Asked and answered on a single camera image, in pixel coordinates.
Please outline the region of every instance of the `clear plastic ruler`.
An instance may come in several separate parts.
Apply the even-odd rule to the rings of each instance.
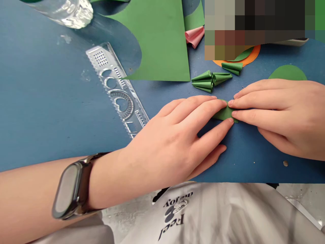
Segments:
[[[105,42],[86,51],[117,113],[133,139],[149,118],[118,60],[111,44]]]

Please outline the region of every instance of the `gray floor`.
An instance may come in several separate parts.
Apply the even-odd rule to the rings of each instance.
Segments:
[[[280,184],[277,188],[285,198],[295,199],[320,223],[325,225],[325,184]],[[103,222],[114,233],[115,244],[119,244],[141,216],[152,206],[156,195],[152,192],[130,202],[103,210]]]

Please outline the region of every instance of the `blue table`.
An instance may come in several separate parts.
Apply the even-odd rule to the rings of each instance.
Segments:
[[[130,138],[93,70],[85,51],[109,41],[125,70],[139,66],[134,37],[116,21],[95,14],[90,26],[60,26],[19,1],[0,6],[0,171],[45,161],[125,147]],[[188,47],[191,77],[210,69],[204,40]],[[262,45],[258,58],[214,90],[226,100],[279,66],[300,67],[310,80],[325,82],[325,44],[303,47]],[[132,81],[150,118],[173,99],[207,93],[187,82]],[[210,121],[201,134],[218,124]],[[279,152],[256,127],[235,124],[223,141],[228,149],[198,181],[325,183],[325,164]],[[283,161],[289,162],[284,167]]]

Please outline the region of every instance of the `orange paper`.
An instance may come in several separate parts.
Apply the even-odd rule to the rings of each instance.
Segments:
[[[213,62],[218,64],[220,67],[222,67],[221,63],[243,63],[243,67],[244,67],[244,66],[250,64],[251,62],[253,62],[257,58],[258,54],[260,53],[260,50],[261,50],[261,45],[255,46],[253,51],[250,53],[250,55],[241,61],[231,62],[231,61],[227,61],[227,60],[214,60]]]

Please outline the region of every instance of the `green paper sheet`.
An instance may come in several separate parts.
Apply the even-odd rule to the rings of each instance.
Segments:
[[[204,13],[202,1],[193,13],[184,18],[185,31],[204,26]]]
[[[213,75],[212,76],[212,81],[214,86],[217,86],[219,84],[221,84],[222,82],[232,78],[232,74],[228,73],[228,75]]]
[[[192,86],[212,89],[213,83],[211,81],[210,82],[193,82]]]
[[[218,119],[218,120],[225,120],[228,118],[232,118],[231,113],[234,111],[234,109],[228,107],[228,101],[227,102],[227,107],[221,109],[219,112],[217,112],[212,118]]]
[[[239,75],[243,69],[243,63],[221,63],[221,66],[223,69],[235,75]]]
[[[106,17],[125,25],[141,48],[140,67],[126,79],[190,81],[181,0],[131,0]]]
[[[239,54],[238,57],[236,57],[235,60],[227,60],[227,61],[232,61],[232,62],[242,61],[243,59],[247,58],[251,54],[253,49],[254,49],[254,47],[251,47],[251,48],[243,51],[241,54]]]
[[[208,92],[208,93],[211,93],[212,90],[213,90],[213,89],[207,89],[207,88],[197,87],[197,86],[195,86],[195,88],[198,88],[198,89],[203,90],[203,91]]]
[[[273,71],[269,79],[307,80],[307,77],[297,66],[283,65]]]
[[[203,80],[203,79],[208,79],[211,78],[211,72],[210,70],[204,72],[203,74],[198,75],[197,77],[194,77],[192,81],[198,81],[198,80]]]

